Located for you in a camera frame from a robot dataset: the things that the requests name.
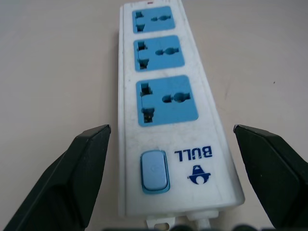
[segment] power strip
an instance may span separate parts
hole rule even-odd
[[[174,224],[244,202],[180,0],[120,9],[119,213]]]

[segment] socket hole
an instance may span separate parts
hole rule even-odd
[[[153,116],[154,116],[154,108],[142,108],[143,113],[143,120],[145,123],[152,123]]]
[[[170,19],[170,18],[171,18],[171,15],[163,15],[163,16],[159,17],[159,20],[165,21],[165,20]]]
[[[149,63],[149,59],[138,59],[140,70],[146,69]]]
[[[152,90],[149,87],[148,83],[141,83],[141,97],[144,95],[151,95],[152,94]]]
[[[171,95],[165,95],[163,97],[163,102],[164,103],[171,103],[171,100],[172,100]]]
[[[178,103],[182,103],[185,100],[190,100],[191,96],[189,93],[176,93],[174,95],[174,101],[178,102]]]
[[[157,51],[155,51],[155,54],[157,54],[157,55],[163,55],[163,54],[164,54],[164,51],[163,51],[163,50],[157,50]]]
[[[157,51],[155,51],[155,54],[156,55],[163,55],[164,53],[166,53],[168,55],[171,55],[171,54],[177,53],[179,51],[180,50],[178,48],[169,47],[169,48],[167,48],[165,50],[157,50]]]
[[[148,49],[144,42],[138,42],[138,51]]]
[[[170,226],[168,223],[159,223],[154,225],[154,229],[160,230],[160,231],[167,231],[169,230]]]
[[[136,18],[143,18],[143,14],[141,11],[136,12]]]
[[[138,31],[138,32],[143,31],[144,26],[145,26],[145,24],[137,24],[137,25],[136,25],[136,27],[137,27],[137,31]]]
[[[165,50],[165,53],[166,54],[174,54],[174,53],[177,53],[177,52],[179,52],[179,49],[178,48],[172,48],[172,47],[169,47],[169,48],[167,48],[166,50]]]

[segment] electrical outlet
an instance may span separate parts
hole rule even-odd
[[[134,41],[136,71],[150,71],[185,64],[178,36]]]
[[[187,76],[143,80],[137,82],[136,88],[138,122],[142,127],[198,118]]]
[[[135,34],[175,28],[169,6],[133,11],[132,18]]]

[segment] beige surface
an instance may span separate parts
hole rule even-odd
[[[0,229],[76,135],[107,123],[108,156],[87,230],[143,227],[116,211],[117,36],[124,1],[10,2],[0,3]],[[209,0],[184,7],[246,196],[212,225],[271,226],[232,128],[239,123],[277,133],[308,160],[308,4]]]

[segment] power switch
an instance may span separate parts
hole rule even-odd
[[[148,151],[141,155],[141,180],[147,194],[164,193],[169,190],[166,154],[163,151]]]

